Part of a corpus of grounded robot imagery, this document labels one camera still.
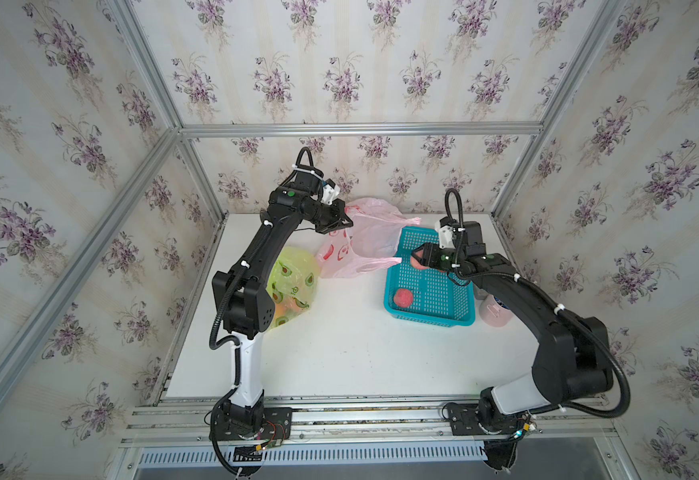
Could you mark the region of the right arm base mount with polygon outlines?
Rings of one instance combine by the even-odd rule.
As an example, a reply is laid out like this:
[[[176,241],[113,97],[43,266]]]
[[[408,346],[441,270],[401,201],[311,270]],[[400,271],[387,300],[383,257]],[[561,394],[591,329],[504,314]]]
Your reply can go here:
[[[449,422],[453,436],[489,436],[483,440],[483,463],[497,472],[507,473],[515,466],[519,442],[535,430],[529,413],[505,415],[485,399],[475,404],[446,403],[441,417]]]

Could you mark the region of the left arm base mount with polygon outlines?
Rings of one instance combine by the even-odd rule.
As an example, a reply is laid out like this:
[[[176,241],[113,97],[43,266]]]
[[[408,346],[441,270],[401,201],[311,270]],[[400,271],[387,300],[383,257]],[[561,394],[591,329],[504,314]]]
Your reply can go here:
[[[294,410],[265,407],[253,416],[253,423],[235,419],[232,412],[213,409],[204,417],[209,440],[219,464],[233,476],[257,473],[265,454],[280,448],[291,437]]]

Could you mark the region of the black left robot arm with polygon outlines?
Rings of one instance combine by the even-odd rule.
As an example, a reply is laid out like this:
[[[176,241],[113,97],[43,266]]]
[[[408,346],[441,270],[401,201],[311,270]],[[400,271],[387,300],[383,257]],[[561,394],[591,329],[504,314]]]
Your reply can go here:
[[[353,226],[340,188],[315,166],[313,152],[299,151],[292,173],[271,193],[260,228],[229,271],[212,280],[217,314],[210,332],[213,350],[233,346],[233,386],[208,417],[213,442],[256,439],[269,428],[262,382],[264,333],[276,315],[267,292],[276,261],[304,222],[327,235]]]

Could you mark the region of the pink plastic bag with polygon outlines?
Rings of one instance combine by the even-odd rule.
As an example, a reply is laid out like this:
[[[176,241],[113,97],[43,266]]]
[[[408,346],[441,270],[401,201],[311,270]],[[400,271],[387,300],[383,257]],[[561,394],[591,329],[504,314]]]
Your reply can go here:
[[[421,218],[407,217],[377,198],[349,202],[346,213],[353,226],[328,234],[316,254],[323,279],[355,278],[399,265],[395,254],[403,228],[421,225]]]

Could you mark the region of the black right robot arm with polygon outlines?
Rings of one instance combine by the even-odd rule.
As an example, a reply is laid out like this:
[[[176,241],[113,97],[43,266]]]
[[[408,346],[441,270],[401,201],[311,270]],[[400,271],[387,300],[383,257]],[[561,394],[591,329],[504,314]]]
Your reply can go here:
[[[413,250],[413,260],[445,273],[457,286],[473,285],[495,297],[537,340],[528,374],[481,392],[475,408],[481,430],[507,434],[531,416],[563,408],[605,419],[629,410],[631,386],[611,353],[605,324],[555,301],[505,256],[487,251],[481,224],[465,219],[461,194],[453,187],[445,192],[437,234],[437,242]]]

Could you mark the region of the pink peach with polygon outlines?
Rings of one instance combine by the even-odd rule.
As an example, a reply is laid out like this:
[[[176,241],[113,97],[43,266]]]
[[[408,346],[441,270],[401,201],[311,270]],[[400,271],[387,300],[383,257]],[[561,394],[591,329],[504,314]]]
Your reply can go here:
[[[395,308],[406,310],[415,304],[415,293],[409,289],[399,288],[393,294],[393,305]]]
[[[429,266],[427,266],[427,264],[421,262],[421,260],[417,259],[417,257],[415,257],[415,256],[411,256],[411,258],[409,258],[409,263],[411,263],[411,267],[413,267],[417,270],[429,269]]]

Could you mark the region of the yellow-green plastic bag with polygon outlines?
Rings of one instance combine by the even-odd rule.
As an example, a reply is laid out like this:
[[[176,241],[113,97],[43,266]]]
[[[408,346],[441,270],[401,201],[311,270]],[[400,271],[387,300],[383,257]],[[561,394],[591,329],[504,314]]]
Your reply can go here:
[[[267,292],[275,302],[271,329],[311,309],[317,295],[321,265],[308,250],[286,246],[271,271]]]

